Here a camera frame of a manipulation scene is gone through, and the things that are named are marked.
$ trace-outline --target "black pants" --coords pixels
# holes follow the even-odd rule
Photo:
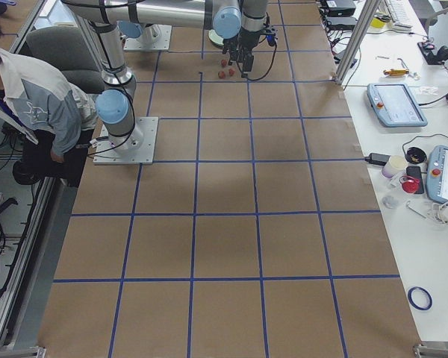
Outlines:
[[[67,179],[70,186],[78,186],[87,159],[88,149],[73,147],[65,153],[64,163],[57,163],[50,157],[55,135],[41,130],[34,131],[34,133],[38,138],[38,144],[29,140],[23,143],[22,159],[27,170],[39,177]],[[77,144],[87,144],[92,135],[93,130],[82,131]]]

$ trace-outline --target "yellow screwdriver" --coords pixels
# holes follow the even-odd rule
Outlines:
[[[408,69],[384,69],[383,74],[385,76],[403,76],[407,75],[410,71]]]

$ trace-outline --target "blue joint cap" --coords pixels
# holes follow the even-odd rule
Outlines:
[[[107,89],[96,99],[96,112],[108,125],[120,123],[128,113],[129,102],[124,94],[116,89]]]
[[[135,24],[129,21],[118,21],[118,27],[121,32],[127,37],[137,39],[143,34],[143,28],[140,24]]]
[[[223,39],[231,39],[240,31],[240,11],[234,6],[226,6],[217,11],[212,27]]]

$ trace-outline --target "tablet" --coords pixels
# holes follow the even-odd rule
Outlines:
[[[430,154],[426,176],[428,197],[438,203],[448,201],[448,147],[439,145]]]
[[[367,95],[377,118],[386,127],[424,127],[428,124],[406,84],[369,84]]]

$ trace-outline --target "gray office chair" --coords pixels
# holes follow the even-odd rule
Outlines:
[[[33,30],[26,36],[31,56],[59,69],[72,84],[89,94],[105,90],[81,32],[72,26],[51,26]]]

